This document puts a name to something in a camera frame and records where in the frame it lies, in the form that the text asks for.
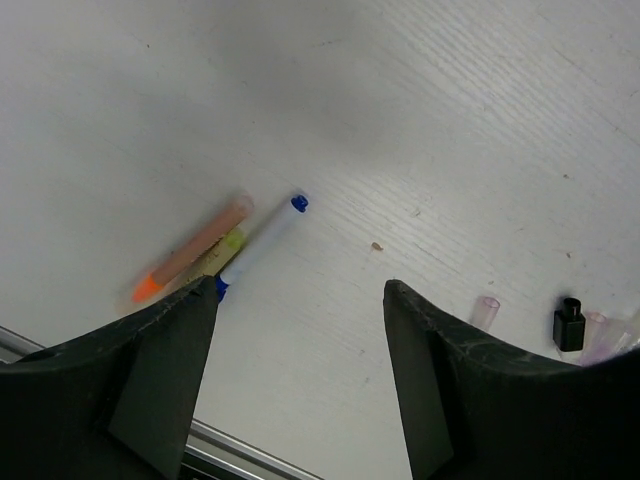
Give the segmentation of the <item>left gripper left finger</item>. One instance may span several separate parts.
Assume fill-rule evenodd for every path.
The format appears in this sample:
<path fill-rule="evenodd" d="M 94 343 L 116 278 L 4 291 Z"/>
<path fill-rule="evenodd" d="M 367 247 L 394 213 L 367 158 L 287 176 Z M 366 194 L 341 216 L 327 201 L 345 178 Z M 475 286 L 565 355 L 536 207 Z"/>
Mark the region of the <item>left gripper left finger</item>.
<path fill-rule="evenodd" d="M 218 309 L 204 276 L 1 368 L 5 479 L 175 479 Z"/>

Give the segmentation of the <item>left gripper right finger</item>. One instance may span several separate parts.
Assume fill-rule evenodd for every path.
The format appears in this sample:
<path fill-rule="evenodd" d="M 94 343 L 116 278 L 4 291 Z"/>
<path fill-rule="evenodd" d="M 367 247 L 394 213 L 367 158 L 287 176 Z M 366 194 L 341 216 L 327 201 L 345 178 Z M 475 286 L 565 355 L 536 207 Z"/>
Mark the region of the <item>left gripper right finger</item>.
<path fill-rule="evenodd" d="M 508 344 L 399 280 L 384 324 L 416 479 L 635 479 L 639 354 L 574 366 Z"/>

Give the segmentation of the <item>pink clear pen cap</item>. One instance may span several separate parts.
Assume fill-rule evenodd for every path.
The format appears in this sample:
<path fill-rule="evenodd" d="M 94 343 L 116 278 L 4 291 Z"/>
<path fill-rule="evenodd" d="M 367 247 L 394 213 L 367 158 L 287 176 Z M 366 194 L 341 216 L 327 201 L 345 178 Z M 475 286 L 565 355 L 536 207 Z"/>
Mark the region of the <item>pink clear pen cap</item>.
<path fill-rule="evenodd" d="M 474 304 L 469 323 L 480 330 L 488 331 L 500 307 L 501 303 L 494 297 L 478 297 Z"/>

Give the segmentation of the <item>black pen cap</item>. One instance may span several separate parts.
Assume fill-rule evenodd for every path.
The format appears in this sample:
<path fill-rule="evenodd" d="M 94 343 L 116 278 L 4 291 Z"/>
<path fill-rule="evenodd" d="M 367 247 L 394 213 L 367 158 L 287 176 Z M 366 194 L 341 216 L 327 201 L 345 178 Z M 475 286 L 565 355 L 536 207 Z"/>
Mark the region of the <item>black pen cap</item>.
<path fill-rule="evenodd" d="M 564 298 L 554 311 L 553 341 L 560 352 L 581 351 L 584 346 L 586 318 L 581 301 L 574 297 Z"/>

